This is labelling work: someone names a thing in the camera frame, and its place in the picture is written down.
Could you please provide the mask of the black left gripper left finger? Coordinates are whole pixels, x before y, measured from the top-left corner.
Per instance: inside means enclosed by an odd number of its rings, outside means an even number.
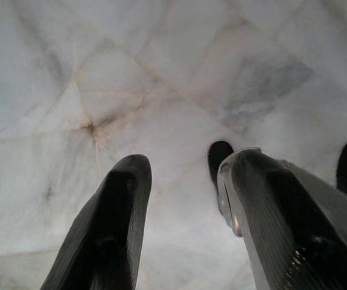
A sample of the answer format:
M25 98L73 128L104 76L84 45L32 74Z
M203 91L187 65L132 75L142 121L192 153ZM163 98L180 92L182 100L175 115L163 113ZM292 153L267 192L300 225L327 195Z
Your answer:
M151 192L151 166L128 155L74 219L42 289L135 289Z

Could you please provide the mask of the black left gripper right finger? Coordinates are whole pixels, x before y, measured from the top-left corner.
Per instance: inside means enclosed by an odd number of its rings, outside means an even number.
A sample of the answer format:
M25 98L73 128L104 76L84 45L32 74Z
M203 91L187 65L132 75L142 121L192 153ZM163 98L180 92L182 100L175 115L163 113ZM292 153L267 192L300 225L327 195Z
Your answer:
M257 289L347 289L347 197L259 149L218 170L220 207L243 237Z

